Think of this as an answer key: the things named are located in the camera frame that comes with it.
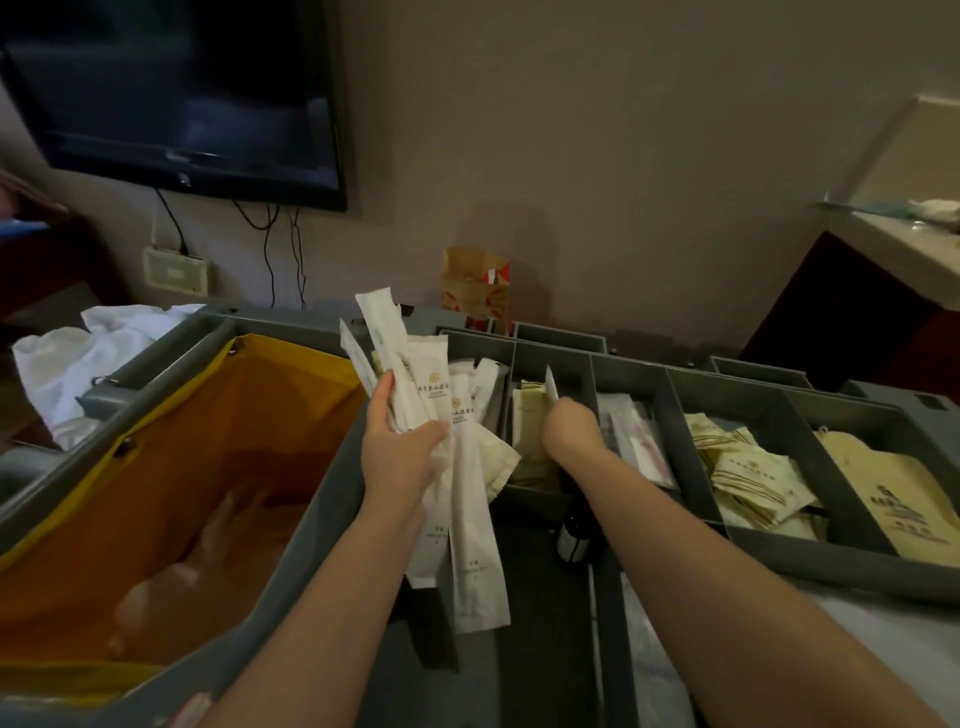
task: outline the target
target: black bottle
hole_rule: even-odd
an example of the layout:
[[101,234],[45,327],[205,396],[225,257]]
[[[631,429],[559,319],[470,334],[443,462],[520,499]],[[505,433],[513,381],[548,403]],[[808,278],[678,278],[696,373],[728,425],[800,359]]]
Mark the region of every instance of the black bottle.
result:
[[578,488],[557,536],[557,554],[566,564],[583,561],[587,557],[590,542],[599,535],[600,525],[590,510],[587,497]]

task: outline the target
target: forearm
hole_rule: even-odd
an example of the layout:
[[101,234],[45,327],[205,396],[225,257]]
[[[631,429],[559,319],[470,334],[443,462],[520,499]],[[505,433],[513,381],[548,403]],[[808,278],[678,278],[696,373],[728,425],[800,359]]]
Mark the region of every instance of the forearm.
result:
[[421,524],[361,509],[203,728],[352,725]]
[[562,460],[711,725],[943,725],[812,601],[618,457]]

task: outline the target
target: flat screen tv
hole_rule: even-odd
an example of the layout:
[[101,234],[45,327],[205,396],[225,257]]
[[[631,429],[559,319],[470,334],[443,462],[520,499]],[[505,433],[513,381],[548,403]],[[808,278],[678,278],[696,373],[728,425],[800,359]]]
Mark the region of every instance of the flat screen tv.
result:
[[322,0],[22,0],[0,77],[51,166],[344,210]]

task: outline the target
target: crumpled white linen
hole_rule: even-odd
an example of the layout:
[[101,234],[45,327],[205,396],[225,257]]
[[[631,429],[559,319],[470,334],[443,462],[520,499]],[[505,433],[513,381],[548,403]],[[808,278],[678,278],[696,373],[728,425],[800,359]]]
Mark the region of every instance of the crumpled white linen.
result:
[[64,450],[74,448],[100,424],[85,417],[77,402],[95,376],[111,375],[203,306],[189,303],[164,311],[151,305],[98,305],[81,314],[87,331],[57,328],[17,341],[17,373],[54,442]]

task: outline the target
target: kraft paper bag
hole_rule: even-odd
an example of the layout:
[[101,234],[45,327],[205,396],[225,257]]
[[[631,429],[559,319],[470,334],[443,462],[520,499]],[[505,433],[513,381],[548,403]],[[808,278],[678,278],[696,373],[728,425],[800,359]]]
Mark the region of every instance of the kraft paper bag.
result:
[[444,308],[476,319],[476,328],[494,319],[497,333],[510,333],[509,258],[482,248],[447,248],[441,295]]

